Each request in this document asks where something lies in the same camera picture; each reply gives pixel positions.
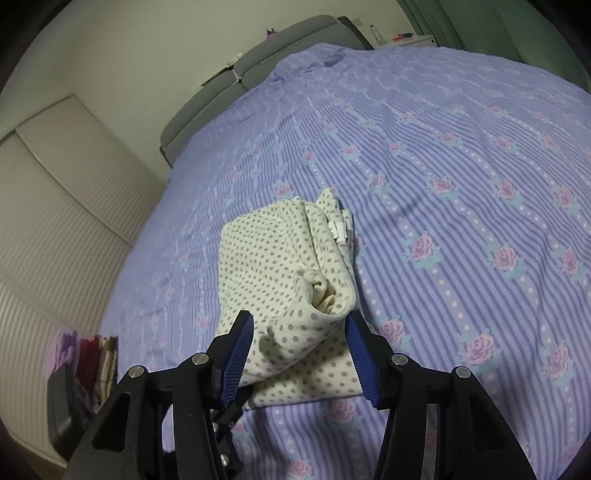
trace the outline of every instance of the polka dot clothing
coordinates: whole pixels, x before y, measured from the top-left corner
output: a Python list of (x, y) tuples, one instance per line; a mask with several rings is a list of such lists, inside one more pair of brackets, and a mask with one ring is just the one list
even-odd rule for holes
[(358, 294), (353, 222), (331, 189), (316, 201), (280, 200), (225, 225), (219, 254), (227, 333), (240, 310), (255, 319), (242, 385), (251, 407), (361, 393), (345, 341)]

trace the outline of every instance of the bed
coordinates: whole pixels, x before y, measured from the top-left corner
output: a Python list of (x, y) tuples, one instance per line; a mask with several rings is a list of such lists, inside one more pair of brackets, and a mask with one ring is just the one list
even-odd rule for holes
[[(353, 212), (375, 329), (425, 367), (468, 366), (537, 478), (576, 478), (591, 431), (591, 99), (535, 67), (367, 51), (358, 35), (327, 16), (293, 25), (167, 125), (170, 182), (101, 327), (119, 336), (119, 375), (206, 349), (226, 222), (331, 186)], [(372, 478), (385, 421), (362, 397), (249, 410), (233, 430), (241, 478)]]

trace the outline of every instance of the gray upholstered headboard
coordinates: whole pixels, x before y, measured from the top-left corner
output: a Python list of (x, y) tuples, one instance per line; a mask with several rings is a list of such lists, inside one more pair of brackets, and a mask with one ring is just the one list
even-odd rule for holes
[(172, 118), (160, 135), (160, 151), (172, 166), (190, 138), (229, 108), (248, 90), (259, 85), (278, 61), (317, 43), (330, 43), (356, 50), (371, 50), (370, 43), (346, 17), (329, 15), (308, 18), (246, 52), (201, 88)]

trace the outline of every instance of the blue gripper pad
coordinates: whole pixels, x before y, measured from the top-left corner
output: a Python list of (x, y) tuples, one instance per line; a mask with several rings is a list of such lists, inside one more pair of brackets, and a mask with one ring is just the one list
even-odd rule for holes
[(384, 408), (384, 387), (390, 376), (388, 361), (393, 353), (388, 341), (370, 332), (358, 310), (347, 315), (345, 336), (363, 396), (374, 408)]
[(230, 331), (215, 337), (207, 349), (213, 359), (213, 392), (225, 406), (236, 397), (254, 332), (254, 318), (250, 312), (242, 310)]

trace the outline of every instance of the sliding closet door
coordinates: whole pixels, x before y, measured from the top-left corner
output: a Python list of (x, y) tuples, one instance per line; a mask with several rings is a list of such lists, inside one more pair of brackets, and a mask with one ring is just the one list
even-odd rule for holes
[(36, 454), (49, 443), (43, 359), (60, 329), (93, 336), (163, 185), (76, 100), (0, 144), (0, 416)]

